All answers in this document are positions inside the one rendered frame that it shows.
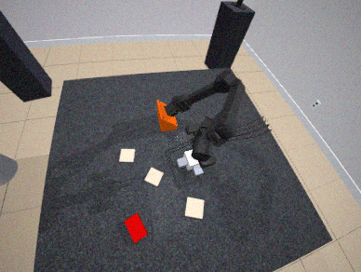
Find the cream flat square tile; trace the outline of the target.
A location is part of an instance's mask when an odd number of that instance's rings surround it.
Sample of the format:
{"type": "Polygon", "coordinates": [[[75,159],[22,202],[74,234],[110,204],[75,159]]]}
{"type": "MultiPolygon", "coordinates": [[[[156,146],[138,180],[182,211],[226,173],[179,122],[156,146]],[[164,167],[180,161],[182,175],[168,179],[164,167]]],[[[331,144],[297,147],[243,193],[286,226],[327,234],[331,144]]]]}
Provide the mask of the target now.
{"type": "Polygon", "coordinates": [[[122,149],[120,162],[133,162],[134,149],[122,149]]]}
{"type": "Polygon", "coordinates": [[[149,184],[158,186],[163,174],[163,172],[151,168],[144,181],[149,184]]]}

